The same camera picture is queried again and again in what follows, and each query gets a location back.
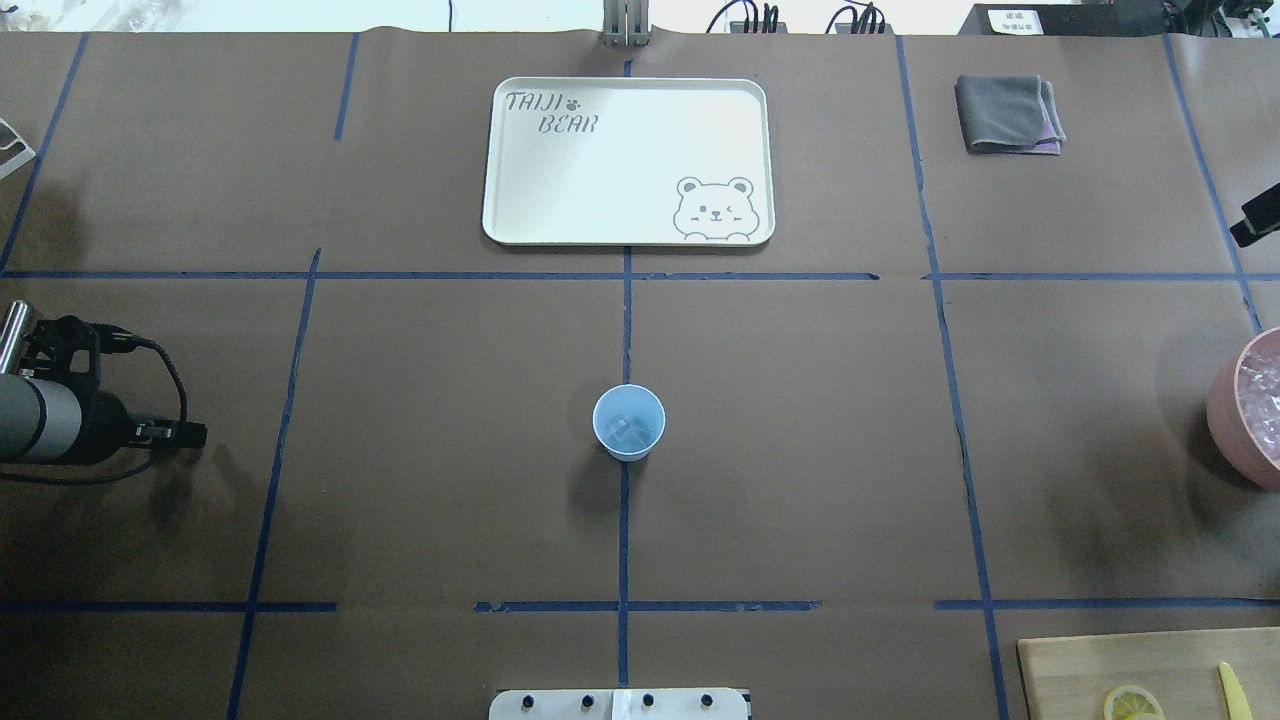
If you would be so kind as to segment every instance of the knife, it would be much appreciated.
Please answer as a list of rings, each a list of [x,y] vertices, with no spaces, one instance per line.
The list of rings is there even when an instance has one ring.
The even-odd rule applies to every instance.
[[[1244,688],[1240,687],[1235,670],[1226,662],[1219,662],[1217,674],[1222,678],[1222,694],[1226,696],[1226,716],[1230,720],[1253,720],[1249,701],[1244,697]]]

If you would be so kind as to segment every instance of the light blue cup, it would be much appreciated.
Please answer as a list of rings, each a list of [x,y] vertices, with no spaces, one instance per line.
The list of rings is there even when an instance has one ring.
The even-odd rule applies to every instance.
[[[649,388],[625,384],[609,388],[595,401],[591,427],[609,455],[635,462],[658,445],[667,428],[667,411]]]

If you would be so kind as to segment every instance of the cutting board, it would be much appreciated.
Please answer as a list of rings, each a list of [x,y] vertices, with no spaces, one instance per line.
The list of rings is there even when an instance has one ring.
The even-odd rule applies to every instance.
[[[1032,720],[1100,720],[1116,685],[1151,691],[1167,720],[1228,720],[1217,664],[1230,662],[1257,720],[1280,720],[1280,628],[1018,642]]]

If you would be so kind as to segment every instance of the folded towel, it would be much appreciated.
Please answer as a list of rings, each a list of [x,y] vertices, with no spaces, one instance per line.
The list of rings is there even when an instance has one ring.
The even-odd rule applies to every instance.
[[[960,129],[973,152],[1061,155],[1053,86],[1039,76],[960,76]]]

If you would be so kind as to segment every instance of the lemon slice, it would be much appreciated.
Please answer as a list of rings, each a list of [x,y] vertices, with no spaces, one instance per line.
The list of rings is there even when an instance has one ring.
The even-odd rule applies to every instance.
[[[1156,702],[1156,696],[1138,685],[1111,688],[1102,698],[1103,720],[1165,720],[1165,711]]]

